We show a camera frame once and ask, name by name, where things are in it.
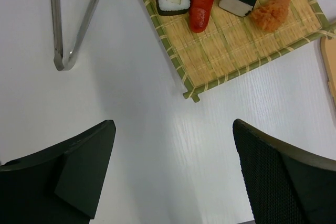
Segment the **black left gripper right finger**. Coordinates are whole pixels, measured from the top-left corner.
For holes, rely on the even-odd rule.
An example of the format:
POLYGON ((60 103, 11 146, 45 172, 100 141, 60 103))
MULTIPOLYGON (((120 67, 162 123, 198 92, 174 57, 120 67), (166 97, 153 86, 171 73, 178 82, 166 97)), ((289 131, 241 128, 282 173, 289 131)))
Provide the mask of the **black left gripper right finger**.
POLYGON ((254 223, 335 223, 335 161, 233 122, 254 223))

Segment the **metal tongs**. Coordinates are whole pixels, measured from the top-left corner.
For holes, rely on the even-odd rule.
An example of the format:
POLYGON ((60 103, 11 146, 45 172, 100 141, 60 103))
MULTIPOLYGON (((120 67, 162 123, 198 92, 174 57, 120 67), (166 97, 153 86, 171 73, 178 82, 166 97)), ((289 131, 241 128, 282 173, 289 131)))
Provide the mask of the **metal tongs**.
POLYGON ((99 0, 90 0, 76 35, 74 46, 68 55, 65 55, 63 47, 61 2, 60 0, 50 0, 50 3, 54 35, 54 65, 58 71, 68 71, 74 67, 77 61, 78 51, 86 35, 99 0))

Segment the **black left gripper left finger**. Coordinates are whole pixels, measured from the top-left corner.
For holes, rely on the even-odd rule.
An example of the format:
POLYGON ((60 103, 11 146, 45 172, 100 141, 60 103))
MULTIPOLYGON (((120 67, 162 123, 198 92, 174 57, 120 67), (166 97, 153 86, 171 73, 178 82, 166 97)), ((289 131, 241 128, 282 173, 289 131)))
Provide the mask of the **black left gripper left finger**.
POLYGON ((116 127, 105 120, 1 165, 1 223, 89 223, 95 218, 116 127))

